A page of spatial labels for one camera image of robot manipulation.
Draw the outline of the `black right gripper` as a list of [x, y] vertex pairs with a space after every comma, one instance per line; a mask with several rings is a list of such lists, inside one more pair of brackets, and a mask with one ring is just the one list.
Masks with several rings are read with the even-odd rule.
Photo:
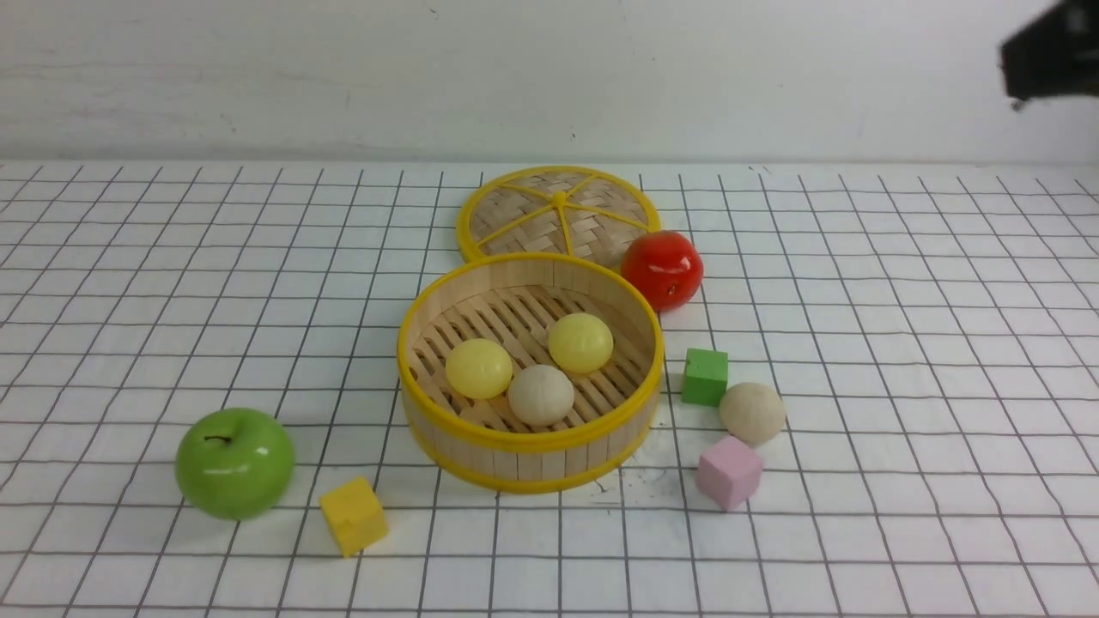
[[1004, 40], [999, 59], [1013, 111], [1033, 100], [1098, 97], [1098, 3], [1056, 1]]

